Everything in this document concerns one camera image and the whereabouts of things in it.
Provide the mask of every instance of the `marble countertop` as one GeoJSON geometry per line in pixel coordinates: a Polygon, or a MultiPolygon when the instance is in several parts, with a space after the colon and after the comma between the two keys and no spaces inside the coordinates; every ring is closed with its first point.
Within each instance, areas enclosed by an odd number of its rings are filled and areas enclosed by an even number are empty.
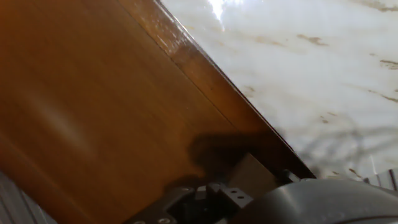
{"type": "Polygon", "coordinates": [[[162,0],[317,177],[398,167],[398,0],[162,0]]]}

